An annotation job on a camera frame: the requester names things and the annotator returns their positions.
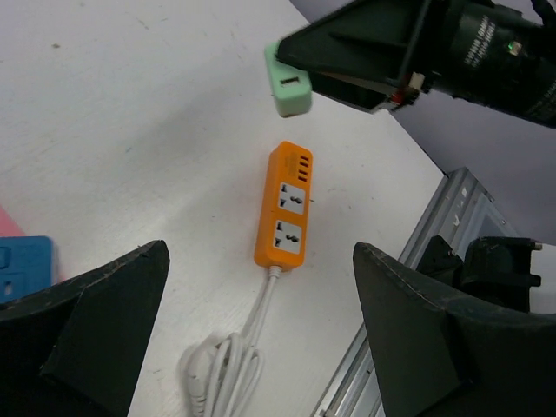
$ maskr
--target power strip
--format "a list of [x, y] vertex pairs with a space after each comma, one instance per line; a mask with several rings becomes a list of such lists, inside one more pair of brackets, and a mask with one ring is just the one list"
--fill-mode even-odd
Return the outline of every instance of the power strip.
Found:
[[282, 142], [268, 159], [255, 262], [284, 271], [305, 259], [313, 156], [290, 142]]
[[305, 258], [308, 201], [313, 156], [282, 142], [269, 157], [262, 199], [255, 262], [268, 268], [268, 279], [240, 334], [208, 338], [186, 368], [189, 405], [195, 417], [241, 417], [261, 377], [264, 356], [256, 348], [272, 290], [282, 270]]

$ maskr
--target socket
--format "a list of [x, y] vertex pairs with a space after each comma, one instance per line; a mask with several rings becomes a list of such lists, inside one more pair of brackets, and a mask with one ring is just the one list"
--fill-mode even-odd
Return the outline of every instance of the socket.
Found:
[[274, 247], [298, 255], [301, 252], [301, 234], [299, 226], [278, 220], [275, 225]]
[[305, 211], [305, 190], [283, 182], [280, 184], [278, 207], [302, 215]]

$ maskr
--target table surface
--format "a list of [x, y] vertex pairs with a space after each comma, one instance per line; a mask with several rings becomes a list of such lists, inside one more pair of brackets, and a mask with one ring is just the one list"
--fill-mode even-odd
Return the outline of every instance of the table surface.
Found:
[[398, 255], [441, 172], [387, 113], [274, 109], [262, 51], [288, 0], [10, 1], [0, 13], [0, 203], [59, 245], [66, 276], [164, 239], [171, 267], [129, 415], [187, 415], [178, 362], [239, 330], [268, 153], [314, 153], [303, 267], [277, 284], [246, 416], [307, 416], [362, 319], [357, 241]]

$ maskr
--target cord strain relief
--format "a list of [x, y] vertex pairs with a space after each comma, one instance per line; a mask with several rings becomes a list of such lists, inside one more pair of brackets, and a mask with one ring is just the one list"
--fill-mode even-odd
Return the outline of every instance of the cord strain relief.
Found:
[[273, 276], [274, 278], [280, 278], [281, 267], [273, 266], [268, 269], [268, 276]]

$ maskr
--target white power cord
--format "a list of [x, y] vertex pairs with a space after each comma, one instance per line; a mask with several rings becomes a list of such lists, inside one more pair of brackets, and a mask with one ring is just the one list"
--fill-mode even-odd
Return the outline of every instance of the white power cord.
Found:
[[195, 417], [240, 417], [255, 391], [264, 356], [255, 346], [281, 268], [271, 267], [264, 289], [240, 334], [195, 349], [186, 368], [187, 389]]

